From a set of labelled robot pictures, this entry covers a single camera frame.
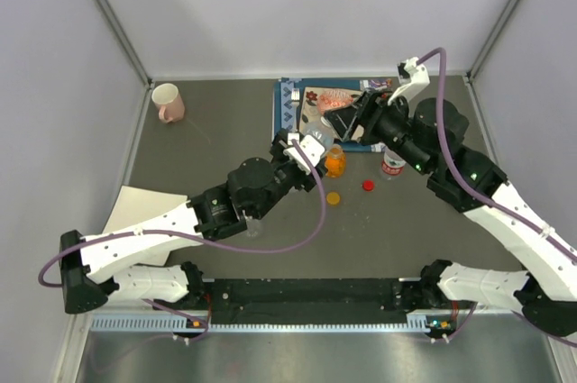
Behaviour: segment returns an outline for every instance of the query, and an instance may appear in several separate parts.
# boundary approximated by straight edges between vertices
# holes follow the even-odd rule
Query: red bottle cap
[[[372,180],[365,180],[362,182],[362,188],[365,191],[372,191],[375,188],[375,184]]]

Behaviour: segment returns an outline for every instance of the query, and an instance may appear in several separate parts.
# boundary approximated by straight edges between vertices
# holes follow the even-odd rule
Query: cable
[[[543,230],[541,228],[526,219],[524,216],[517,214],[513,210],[505,207],[504,205],[500,205],[499,203],[495,202],[491,198],[484,196],[483,194],[477,192],[469,184],[465,181],[461,173],[457,169],[456,165],[453,162],[453,157],[451,156],[451,151],[449,150],[449,144],[447,142],[446,133],[444,131],[444,114],[443,114],[443,101],[444,101],[444,82],[446,79],[446,69],[447,69],[447,52],[444,48],[436,48],[432,51],[429,51],[425,56],[421,57],[417,61],[417,66],[425,63],[427,60],[431,59],[435,55],[439,54],[440,57],[440,64],[439,64],[439,87],[436,96],[436,122],[437,122],[437,136],[439,138],[439,144],[441,145],[441,152],[443,153],[444,161],[451,171],[451,175],[455,179],[455,181],[459,184],[459,186],[470,196],[479,200],[484,205],[488,207],[492,207],[495,209],[499,209],[502,213],[508,214],[510,217],[520,221],[531,230],[538,234],[543,234]],[[558,242],[554,237],[551,235],[547,235],[546,240],[551,243],[559,252],[561,252],[565,257],[569,258],[573,262],[573,264],[577,264],[577,255],[573,254],[570,250],[567,250],[560,242]]]
[[[152,305],[155,308],[158,308],[162,311],[167,311],[171,314],[174,315],[179,315],[182,317],[185,317],[187,320],[190,320],[192,323],[194,322],[200,322],[202,325],[204,325],[205,330],[197,335],[194,338],[185,338],[184,342],[185,344],[188,346],[191,342],[197,342],[200,341],[201,339],[205,338],[206,335],[208,334],[208,325],[210,322],[210,315],[212,313],[212,302],[210,300],[210,296],[206,295],[206,300],[208,301],[208,316],[206,317],[206,320],[202,320],[199,319],[193,315],[188,315],[185,313],[182,313],[176,309],[171,309],[168,308],[164,305],[161,304],[157,304],[156,302],[153,302],[151,300],[148,299],[144,299],[143,302],[146,302],[149,305]],[[108,372],[111,368],[113,368],[114,366],[116,366],[119,362],[123,361],[124,359],[126,359],[127,356],[129,356],[131,353],[133,353],[134,351],[140,349],[143,345],[148,344],[149,342],[154,342],[157,340],[162,340],[162,339],[172,339],[174,341],[176,341],[178,338],[182,338],[179,337],[175,334],[167,334],[167,333],[160,333],[157,335],[153,335],[149,338],[146,338],[145,340],[138,342],[136,344],[134,344],[131,348],[129,348],[128,350],[124,351],[123,353],[121,353],[117,358],[115,358],[112,362],[110,362],[108,365],[106,365],[105,367],[99,367],[98,365],[96,365],[96,342],[93,342],[92,348],[90,349],[90,366],[92,367],[92,370],[96,373],[96,374],[105,374],[106,372]]]
[[[535,329],[537,329],[540,333],[544,333],[546,336],[548,336],[549,338],[552,338],[558,342],[560,342],[561,344],[565,344],[568,345],[569,347],[572,347],[574,349],[577,349],[577,342],[573,342],[573,341],[569,341],[569,340],[565,340],[564,338],[561,338],[559,336],[554,336],[550,333],[545,332],[543,329],[541,329],[540,327],[535,326],[534,324],[532,324],[531,322],[529,322],[527,320],[527,318],[524,315],[518,314],[518,313],[513,313],[519,320],[524,321],[525,323],[529,324],[530,326],[534,327]]]
[[[451,306],[451,321],[456,322],[459,317],[459,303],[456,300],[452,300]]]
[[[477,304],[473,304],[471,306],[471,309],[469,310],[469,313],[465,316],[465,319],[463,320],[463,322],[461,324],[459,324],[459,326],[455,329],[455,331],[453,333],[451,333],[450,335],[447,336],[447,339],[449,341],[451,341],[457,335],[457,333],[459,333],[460,331],[463,330],[463,327],[471,320],[471,316],[475,312],[475,309],[477,309]]]
[[[197,236],[195,234],[173,232],[172,230],[143,230],[141,232],[141,234],[142,235],[146,235],[146,234],[168,234],[168,235],[181,237],[183,239],[188,239],[188,240],[191,240],[194,242],[200,242],[200,243],[203,243],[207,246],[212,246],[212,247],[219,248],[219,249],[225,250],[225,251],[244,252],[244,253],[248,253],[248,254],[279,254],[282,252],[294,251],[294,250],[297,250],[298,248],[301,248],[301,247],[309,244],[313,239],[315,239],[315,237],[317,237],[317,235],[319,234],[319,232],[323,228],[323,225],[325,224],[325,218],[326,218],[325,188],[323,187],[323,182],[321,181],[320,176],[316,172],[315,166],[308,159],[305,152],[303,152],[303,150],[300,148],[300,146],[298,145],[298,141],[292,140],[291,142],[292,142],[293,146],[295,147],[295,149],[297,150],[298,154],[302,157],[303,160],[305,160],[305,163],[310,168],[310,171],[313,174],[313,178],[315,179],[316,186],[318,187],[318,194],[320,196],[320,201],[321,201],[321,214],[320,214],[320,217],[318,219],[318,223],[316,224],[316,228],[312,233],[310,233],[308,235],[308,237],[304,241],[295,243],[293,245],[286,246],[284,248],[267,250],[267,249],[258,249],[258,248],[251,249],[251,248],[242,248],[242,247],[233,246],[233,245],[225,245],[225,244],[219,243],[219,242],[208,241],[207,239],[203,239],[201,236]],[[50,267],[52,267],[57,261],[62,260],[64,257],[71,254],[72,252],[82,250],[83,248],[86,248],[88,246],[95,246],[95,245],[98,245],[100,243],[114,241],[116,239],[122,239],[124,237],[132,237],[134,235],[135,235],[135,232],[109,234],[105,237],[100,237],[100,238],[94,239],[90,242],[81,242],[81,243],[78,243],[76,245],[73,245],[73,246],[67,248],[66,250],[60,252],[59,254],[55,255],[54,257],[52,257],[42,267],[42,269],[40,270],[40,273],[38,274],[38,282],[40,283],[41,286],[44,286],[44,287],[60,288],[60,287],[62,287],[62,284],[56,284],[56,283],[48,282],[44,279],[44,276],[46,275],[46,272],[48,271],[48,269]]]

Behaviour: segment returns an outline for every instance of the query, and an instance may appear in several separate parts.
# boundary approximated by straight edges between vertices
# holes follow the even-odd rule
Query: plastic bottle
[[[262,221],[260,219],[254,219],[250,216],[246,217],[246,232],[244,234],[247,237],[259,237],[262,235]]]
[[[323,144],[325,147],[325,153],[327,153],[334,143],[333,130],[328,126],[325,126],[320,121],[307,123],[305,130],[303,131],[305,135],[312,135],[315,139]]]
[[[380,174],[385,180],[398,178],[407,163],[393,150],[385,147],[382,162],[380,163]]]
[[[328,178],[339,178],[343,175],[346,168],[346,156],[343,148],[338,144],[333,144],[331,150],[326,153],[325,167]]]

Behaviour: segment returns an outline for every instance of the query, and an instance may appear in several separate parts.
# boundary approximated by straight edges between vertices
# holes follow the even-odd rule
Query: orange juice bottle
[[[325,167],[328,178],[339,178],[343,175],[346,168],[346,156],[338,144],[333,144],[333,147],[326,153]]]

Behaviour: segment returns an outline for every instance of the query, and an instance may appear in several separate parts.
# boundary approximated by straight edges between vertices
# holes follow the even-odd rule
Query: pink mug
[[[163,123],[177,122],[184,117],[184,103],[174,84],[156,87],[152,91],[152,102],[159,109],[159,119]]]

